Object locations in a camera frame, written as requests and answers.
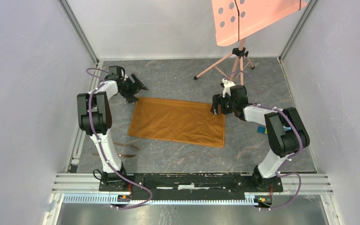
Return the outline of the orange cloth napkin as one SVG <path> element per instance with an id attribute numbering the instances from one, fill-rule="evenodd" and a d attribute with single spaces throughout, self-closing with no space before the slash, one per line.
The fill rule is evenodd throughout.
<path id="1" fill-rule="evenodd" d="M 128 135 L 222 148 L 225 116 L 210 112 L 208 103 L 141 97 L 135 104 Z"/>

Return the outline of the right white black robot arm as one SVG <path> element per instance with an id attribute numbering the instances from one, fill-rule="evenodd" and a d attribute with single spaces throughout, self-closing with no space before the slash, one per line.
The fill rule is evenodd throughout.
<path id="1" fill-rule="evenodd" d="M 210 111 L 214 115 L 232 113 L 242 121 L 254 122 L 266 128 L 270 149 L 252 174 L 253 188 L 264 191 L 279 177 L 284 162 L 291 161 L 293 155 L 309 145 L 307 130 L 296 108 L 280 109 L 252 104 L 245 86 L 229 81 L 223 81 L 220 85 L 223 92 L 212 97 Z"/>

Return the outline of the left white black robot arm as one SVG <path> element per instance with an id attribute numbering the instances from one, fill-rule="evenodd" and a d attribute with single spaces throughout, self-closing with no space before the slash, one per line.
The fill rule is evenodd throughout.
<path id="1" fill-rule="evenodd" d="M 113 118 L 109 99 L 120 94 L 128 103 L 137 102 L 136 94 L 148 88 L 136 74 L 127 75 L 121 66 L 110 66 L 106 74 L 98 78 L 100 83 L 95 89 L 77 95 L 78 124 L 95 144 L 102 162 L 103 169 L 96 170 L 100 175 L 99 189 L 123 191 L 129 180 L 111 136 Z"/>

